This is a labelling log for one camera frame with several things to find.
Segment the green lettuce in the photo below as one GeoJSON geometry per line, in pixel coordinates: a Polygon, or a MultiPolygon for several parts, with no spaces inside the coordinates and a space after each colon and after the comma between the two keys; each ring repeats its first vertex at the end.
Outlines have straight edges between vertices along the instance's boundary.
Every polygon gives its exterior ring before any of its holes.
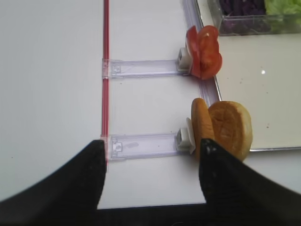
{"type": "Polygon", "coordinates": [[[268,15],[301,13],[301,0],[265,0],[268,15]]]}

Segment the red cabbage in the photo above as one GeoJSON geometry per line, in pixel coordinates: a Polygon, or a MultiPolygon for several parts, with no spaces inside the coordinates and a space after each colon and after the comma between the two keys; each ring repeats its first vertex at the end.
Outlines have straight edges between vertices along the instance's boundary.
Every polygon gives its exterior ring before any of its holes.
{"type": "Polygon", "coordinates": [[[226,16],[266,15],[264,0],[220,0],[226,16]]]}

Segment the red stripe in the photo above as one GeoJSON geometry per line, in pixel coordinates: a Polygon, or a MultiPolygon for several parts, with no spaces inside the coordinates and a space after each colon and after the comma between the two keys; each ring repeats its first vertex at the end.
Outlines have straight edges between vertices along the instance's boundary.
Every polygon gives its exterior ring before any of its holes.
{"type": "Polygon", "coordinates": [[[109,0],[103,1],[103,107],[102,107],[102,136],[109,135],[109,79],[108,64],[109,53],[109,0]]]}

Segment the bun slice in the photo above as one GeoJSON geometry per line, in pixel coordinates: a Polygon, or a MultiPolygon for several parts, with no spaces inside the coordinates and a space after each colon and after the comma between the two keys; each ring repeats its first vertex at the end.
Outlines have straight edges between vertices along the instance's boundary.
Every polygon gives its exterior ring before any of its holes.
{"type": "Polygon", "coordinates": [[[201,139],[211,138],[214,140],[214,130],[206,102],[197,98],[191,106],[191,121],[196,143],[195,157],[199,161],[201,150],[201,139]]]}
{"type": "Polygon", "coordinates": [[[216,102],[208,110],[215,141],[243,161],[253,141],[249,112],[241,104],[232,101],[216,102]]]}

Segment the tomato slice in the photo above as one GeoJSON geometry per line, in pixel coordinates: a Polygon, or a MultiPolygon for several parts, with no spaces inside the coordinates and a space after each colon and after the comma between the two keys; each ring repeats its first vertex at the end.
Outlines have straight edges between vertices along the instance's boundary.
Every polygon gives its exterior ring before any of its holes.
{"type": "Polygon", "coordinates": [[[220,53],[203,53],[200,59],[201,79],[214,77],[222,67],[222,56],[220,53]]]}
{"type": "Polygon", "coordinates": [[[210,37],[213,40],[217,40],[218,38],[218,30],[214,26],[205,26],[198,33],[198,40],[200,41],[204,37],[210,37]]]}
{"type": "Polygon", "coordinates": [[[205,26],[199,33],[195,26],[187,31],[187,48],[192,56],[191,75],[210,79],[219,72],[222,56],[217,38],[218,30],[213,26],[205,26]]]}
{"type": "Polygon", "coordinates": [[[218,44],[217,40],[207,36],[199,41],[198,49],[200,52],[203,51],[220,52],[220,45],[218,44]]]}
{"type": "Polygon", "coordinates": [[[192,65],[190,68],[190,74],[199,77],[200,75],[200,58],[198,47],[198,32],[196,26],[191,27],[186,33],[187,48],[192,56],[192,65]]]}

